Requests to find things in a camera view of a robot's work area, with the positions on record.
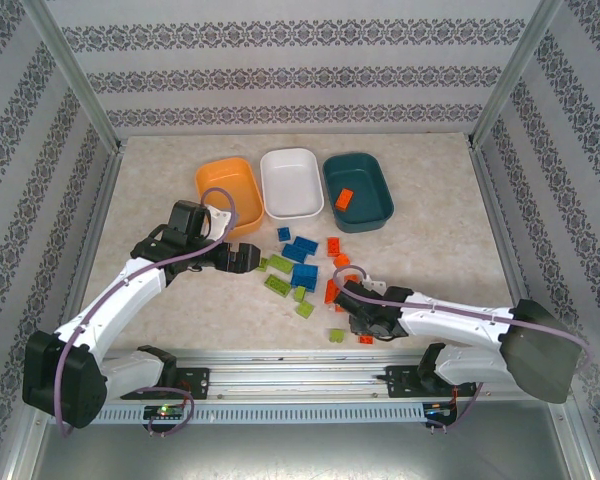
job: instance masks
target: blue lego brick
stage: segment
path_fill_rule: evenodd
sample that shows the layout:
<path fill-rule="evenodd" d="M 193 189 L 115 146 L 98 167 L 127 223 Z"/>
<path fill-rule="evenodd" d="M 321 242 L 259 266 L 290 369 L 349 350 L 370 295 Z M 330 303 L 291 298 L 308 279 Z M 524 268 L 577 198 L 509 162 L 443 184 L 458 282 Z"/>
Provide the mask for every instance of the blue lego brick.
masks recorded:
<path fill-rule="evenodd" d="M 301 277 L 295 274 L 291 277 L 292 287 L 304 287 L 307 289 L 307 292 L 311 293 L 316 291 L 316 283 L 318 283 L 316 277 Z"/>
<path fill-rule="evenodd" d="M 317 277 L 318 267 L 315 265 L 303 265 L 301 263 L 296 263 L 293 266 L 293 274 L 298 275 L 299 277 Z"/>
<path fill-rule="evenodd" d="M 294 262 L 304 263 L 307 259 L 307 251 L 287 243 L 282 249 L 282 256 Z"/>
<path fill-rule="evenodd" d="M 278 229 L 278 241 L 280 242 L 288 242 L 291 240 L 291 232 L 289 231 L 289 227 L 282 227 Z"/>
<path fill-rule="evenodd" d="M 309 252 L 310 255 L 315 255 L 316 250 L 318 250 L 317 242 L 314 242 L 313 240 L 309 240 L 304 237 L 296 236 L 295 240 L 293 241 L 293 245 L 303 250 L 306 250 L 307 252 Z"/>

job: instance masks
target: marble surface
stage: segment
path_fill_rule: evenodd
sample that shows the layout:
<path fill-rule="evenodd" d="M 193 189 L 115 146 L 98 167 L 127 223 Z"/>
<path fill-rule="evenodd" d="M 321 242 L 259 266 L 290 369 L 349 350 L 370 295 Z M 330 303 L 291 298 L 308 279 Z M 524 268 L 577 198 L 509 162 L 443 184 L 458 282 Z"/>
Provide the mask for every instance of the marble surface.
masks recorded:
<path fill-rule="evenodd" d="M 376 280 L 410 287 L 453 302 L 508 306 L 507 290 L 464 137 L 461 134 L 244 135 L 132 137 L 127 145 L 85 305 L 119 273 L 133 246 L 168 220 L 179 199 L 197 201 L 197 168 L 230 156 L 250 161 L 260 182 L 259 162 L 270 150 L 304 147 L 320 164 L 332 155 L 364 151 L 384 172 L 395 213 L 373 232 L 337 229 L 325 191 L 325 208 L 315 220 L 292 227 L 292 235 L 320 242 L 307 263 L 320 267 L 316 308 L 309 319 L 294 312 L 290 294 L 281 298 L 263 285 L 267 273 L 230 275 L 212 269 L 181 274 L 154 298 L 118 337 L 114 348 L 146 343 L 169 350 L 370 349 L 426 346 L 429 338 L 358 345 L 348 333 L 333 344 L 328 329 L 348 332 L 348 315 L 327 307 L 324 290 L 334 267 L 326 237 L 341 238 L 352 263 Z M 280 252 L 277 225 L 265 214 L 259 231 L 239 240 L 265 256 Z"/>

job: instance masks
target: wall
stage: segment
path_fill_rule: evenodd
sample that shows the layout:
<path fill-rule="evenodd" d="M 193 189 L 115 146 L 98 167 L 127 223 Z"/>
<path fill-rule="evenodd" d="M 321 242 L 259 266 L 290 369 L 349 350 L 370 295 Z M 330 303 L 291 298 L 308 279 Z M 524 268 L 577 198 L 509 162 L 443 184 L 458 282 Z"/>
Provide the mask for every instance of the wall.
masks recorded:
<path fill-rule="evenodd" d="M 63 317 L 107 159 L 22 5 L 0 0 L 0 454 L 26 340 Z"/>
<path fill-rule="evenodd" d="M 600 462 L 600 0 L 560 7 L 482 151 L 529 295 L 596 352 L 573 388 Z"/>
<path fill-rule="evenodd" d="M 470 132 L 538 0 L 53 0 L 121 137 Z"/>

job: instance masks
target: orange bowl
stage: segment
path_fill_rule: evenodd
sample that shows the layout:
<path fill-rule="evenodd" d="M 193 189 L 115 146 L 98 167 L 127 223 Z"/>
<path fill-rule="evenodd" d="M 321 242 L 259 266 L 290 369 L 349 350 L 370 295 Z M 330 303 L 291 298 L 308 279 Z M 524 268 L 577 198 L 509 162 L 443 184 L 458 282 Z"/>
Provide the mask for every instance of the orange bowl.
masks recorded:
<path fill-rule="evenodd" d="M 255 232 L 262 224 L 264 205 L 251 165 L 242 157 L 230 157 L 207 163 L 196 172 L 198 195 L 211 187 L 220 187 L 233 197 L 238 211 L 236 227 L 228 238 Z M 229 210 L 229 201 L 218 192 L 210 193 L 206 203 L 221 210 Z"/>

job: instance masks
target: lime green lego brick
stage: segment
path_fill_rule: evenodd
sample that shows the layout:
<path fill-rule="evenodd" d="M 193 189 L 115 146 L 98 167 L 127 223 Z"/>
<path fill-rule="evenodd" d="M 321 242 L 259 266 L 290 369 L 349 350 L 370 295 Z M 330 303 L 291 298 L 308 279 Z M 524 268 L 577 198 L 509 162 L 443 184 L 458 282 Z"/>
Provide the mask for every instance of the lime green lego brick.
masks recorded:
<path fill-rule="evenodd" d="M 267 265 L 269 265 L 269 259 L 265 257 L 260 257 L 260 266 L 256 267 L 256 270 L 258 270 L 259 272 L 266 272 Z"/>
<path fill-rule="evenodd" d="M 282 258 L 278 255 L 271 255 L 269 259 L 269 266 L 280 270 L 282 273 L 291 273 L 293 270 L 293 262 L 290 262 L 286 258 Z"/>
<path fill-rule="evenodd" d="M 296 287 L 296 291 L 293 292 L 293 299 L 296 302 L 302 302 L 304 300 L 304 294 L 307 293 L 305 287 Z"/>
<path fill-rule="evenodd" d="M 268 289 L 276 292 L 281 297 L 286 297 L 291 291 L 291 285 L 275 275 L 269 275 L 269 277 L 264 281 L 264 285 Z"/>
<path fill-rule="evenodd" d="M 342 343 L 344 341 L 344 330 L 340 328 L 329 330 L 329 341 L 331 343 Z"/>
<path fill-rule="evenodd" d="M 296 313 L 298 315 L 300 315 L 301 317 L 309 318 L 309 316 L 311 315 L 311 312 L 313 312 L 313 308 L 314 308 L 313 305 L 311 305 L 306 300 L 303 300 L 302 303 L 297 306 Z"/>

